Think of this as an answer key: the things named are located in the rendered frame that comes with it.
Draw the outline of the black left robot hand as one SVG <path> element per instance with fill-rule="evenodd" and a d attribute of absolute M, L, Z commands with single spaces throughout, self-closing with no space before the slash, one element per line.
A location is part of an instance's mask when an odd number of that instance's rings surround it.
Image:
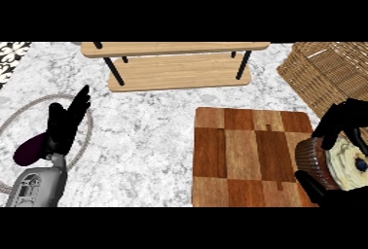
<path fill-rule="evenodd" d="M 47 129 L 44 138 L 42 157 L 53 154 L 66 155 L 70 151 L 78 125 L 89 107 L 88 86 L 78 91 L 73 101 L 67 108 L 53 102 L 48 105 Z"/>

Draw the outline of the brown cupcake with white frosting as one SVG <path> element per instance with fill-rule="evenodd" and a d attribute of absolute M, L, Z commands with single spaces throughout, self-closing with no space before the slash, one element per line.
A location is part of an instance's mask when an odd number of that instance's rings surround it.
<path fill-rule="evenodd" d="M 322 149 L 322 138 L 299 141 L 293 149 L 296 169 L 302 170 L 326 190 L 350 191 L 368 187 L 368 158 L 339 136 L 330 150 Z"/>

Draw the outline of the brown checkered wooden cutting board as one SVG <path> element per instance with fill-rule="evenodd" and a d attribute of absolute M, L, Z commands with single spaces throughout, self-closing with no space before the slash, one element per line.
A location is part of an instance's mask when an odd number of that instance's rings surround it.
<path fill-rule="evenodd" d="M 196 108 L 191 205 L 310 207 L 293 178 L 293 148 L 310 133 L 301 112 Z"/>

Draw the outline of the brown wicker basket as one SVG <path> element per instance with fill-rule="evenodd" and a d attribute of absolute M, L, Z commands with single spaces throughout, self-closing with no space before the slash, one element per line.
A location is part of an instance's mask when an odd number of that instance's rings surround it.
<path fill-rule="evenodd" d="M 277 73 L 322 117 L 333 103 L 368 101 L 368 42 L 295 42 Z"/>

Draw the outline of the dark purple eggplant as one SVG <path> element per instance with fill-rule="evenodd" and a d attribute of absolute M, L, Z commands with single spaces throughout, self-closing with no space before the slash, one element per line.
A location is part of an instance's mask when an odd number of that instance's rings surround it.
<path fill-rule="evenodd" d="M 47 133 L 42 132 L 17 147 L 13 153 L 13 161 L 19 166 L 29 166 L 50 154 L 47 147 Z"/>

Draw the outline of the black and white patterned tile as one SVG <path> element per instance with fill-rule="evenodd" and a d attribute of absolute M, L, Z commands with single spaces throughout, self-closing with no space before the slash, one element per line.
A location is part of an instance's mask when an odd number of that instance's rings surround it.
<path fill-rule="evenodd" d="M 27 49 L 29 42 L 0 42 L 0 88 L 11 78 Z"/>

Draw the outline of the two-tier pale wooden shelf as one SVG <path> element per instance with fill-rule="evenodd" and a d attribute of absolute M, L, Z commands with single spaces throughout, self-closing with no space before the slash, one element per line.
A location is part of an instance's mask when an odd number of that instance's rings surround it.
<path fill-rule="evenodd" d="M 101 58 L 110 70 L 110 91 L 242 86 L 246 61 L 268 42 L 82 42 L 79 52 Z"/>

